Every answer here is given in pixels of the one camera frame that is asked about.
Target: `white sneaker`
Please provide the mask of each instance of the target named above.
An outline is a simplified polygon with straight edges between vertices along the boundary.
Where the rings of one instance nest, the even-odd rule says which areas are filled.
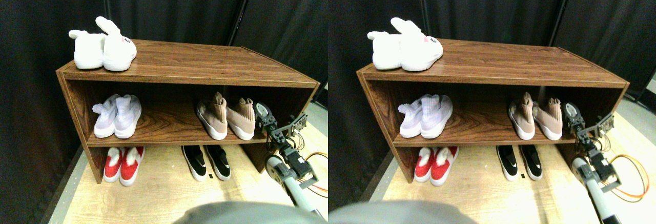
[[[116,99],[118,114],[114,134],[119,139],[132,137],[136,122],[141,116],[141,103],[135,95],[125,95]]]
[[[108,35],[105,39],[105,52],[102,61],[105,69],[112,71],[129,69],[132,60],[136,57],[134,43],[121,35],[121,30],[116,24],[105,17],[96,17],[96,24]]]
[[[430,95],[424,95],[412,102],[412,104],[406,103],[399,105],[399,112],[405,114],[405,118],[403,119],[400,128],[401,137],[415,137],[421,132],[421,117],[423,116],[421,100],[424,97],[430,97]]]
[[[70,30],[68,36],[75,39],[73,61],[78,69],[96,69],[103,66],[103,48],[107,35]]]
[[[446,95],[424,96],[421,99],[421,136],[434,139],[442,133],[453,113],[453,103]]]
[[[373,40],[373,66],[379,70],[396,69],[401,66],[400,34],[370,32],[367,37]]]
[[[391,20],[401,32],[401,67],[408,71],[422,71],[433,66],[442,57],[444,49],[435,37],[426,36],[412,21],[394,17]]]
[[[115,130],[116,119],[116,99],[121,97],[117,94],[112,95],[105,100],[105,103],[99,103],[93,106],[93,112],[100,114],[93,126],[93,133],[98,138],[110,137]]]

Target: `black curtain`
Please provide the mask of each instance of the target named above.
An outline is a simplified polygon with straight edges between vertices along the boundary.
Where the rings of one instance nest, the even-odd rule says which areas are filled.
[[[546,46],[560,0],[333,0],[330,51],[330,210],[358,201],[389,148],[358,82],[371,63],[373,30],[398,33],[392,17],[450,39]]]
[[[107,0],[129,38],[227,45],[241,0]]]
[[[358,201],[389,147],[376,123],[356,70],[371,63],[370,31],[398,33],[392,17],[422,27],[420,0],[331,0],[333,26],[324,40],[331,44],[331,105],[328,134],[332,155],[329,211]]]
[[[72,29],[97,32],[103,0],[0,0],[0,216],[38,222],[80,145],[54,70]]]
[[[326,0],[248,0],[234,46],[245,46],[309,77],[328,79]]]
[[[656,69],[656,0],[567,0],[561,46],[631,84],[640,96]]]

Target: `shelf top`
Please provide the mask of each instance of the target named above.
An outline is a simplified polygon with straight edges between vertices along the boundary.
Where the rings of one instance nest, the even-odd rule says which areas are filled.
[[[624,88],[628,82],[567,50],[454,39],[439,39],[444,54],[421,72],[358,70],[367,80],[428,83],[505,84]]]
[[[136,58],[128,70],[81,70],[64,65],[64,79],[130,83],[209,84],[314,88],[318,83],[297,70],[247,48],[134,39]]]

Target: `light wooden floor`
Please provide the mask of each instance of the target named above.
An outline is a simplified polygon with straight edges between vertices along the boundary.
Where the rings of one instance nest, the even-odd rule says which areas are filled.
[[[312,125],[302,131],[302,156],[315,151],[328,152],[328,139]],[[258,173],[239,145],[223,146],[228,154],[232,177],[220,181],[214,175],[198,182],[192,177],[179,146],[146,147],[139,175],[131,187],[120,182],[96,184],[89,166],[85,169],[64,222],[164,223],[180,218],[186,210],[216,201],[265,201],[292,206],[277,182]],[[309,162],[320,177],[316,185],[327,189],[327,160],[312,156]],[[305,194],[328,217],[328,199],[305,189]]]
[[[608,159],[616,154],[629,154],[645,166],[654,188],[656,180],[656,147],[624,118],[615,114],[616,126],[608,133],[612,142]],[[522,157],[515,146],[520,177],[507,181],[494,146],[461,147],[447,182],[434,187],[430,182],[408,184],[397,170],[384,200],[429,200],[448,203],[481,223],[590,222],[599,223],[583,185],[576,180],[554,145],[539,145],[543,179],[533,181],[526,175]],[[640,178],[631,163],[623,158],[613,163],[623,181],[620,189],[642,193]],[[651,190],[639,203],[627,203],[612,193],[605,193],[612,210],[623,223],[653,220],[656,193]]]

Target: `wooden shelf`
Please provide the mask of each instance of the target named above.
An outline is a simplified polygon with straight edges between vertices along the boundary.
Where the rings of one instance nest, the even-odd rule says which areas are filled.
[[[408,182],[413,181],[419,147],[561,144],[559,147],[573,148],[572,135],[549,140],[539,126],[532,139],[518,137],[507,106],[525,92],[534,101],[555,97],[562,103],[572,102],[583,118],[593,123],[598,116],[613,112],[628,88],[624,79],[562,48],[438,40],[444,54],[427,70],[378,70],[370,64],[357,72],[380,130]],[[397,107],[424,94],[449,96],[454,104],[452,117],[435,139],[401,137],[404,115]],[[561,154],[571,159],[574,153],[561,150]]]
[[[61,91],[75,124],[89,166],[98,184],[110,147],[146,145],[240,144],[258,172],[272,152],[264,136],[241,140],[228,128],[223,140],[213,140],[195,115],[194,105],[220,91],[228,103],[239,97],[269,106],[285,124],[310,103],[319,83],[306,75],[247,48],[207,46],[135,39],[136,58],[129,69],[81,70],[72,60],[56,70]],[[93,128],[95,104],[113,94],[136,95],[143,112],[134,135],[98,139]]]
[[[520,139],[508,118],[507,107],[505,103],[454,103],[453,114],[440,137],[424,139],[421,135],[412,138],[397,135],[393,143],[396,147],[440,147],[575,142],[573,138],[547,139],[537,124],[532,139]]]
[[[89,147],[135,147],[145,145],[229,145],[265,142],[262,133],[256,133],[251,140],[242,140],[228,128],[228,135],[222,140],[214,140],[207,134],[203,124],[195,114],[194,105],[186,103],[141,103],[141,117],[134,135],[119,139],[115,135],[98,139],[91,135],[87,140]]]

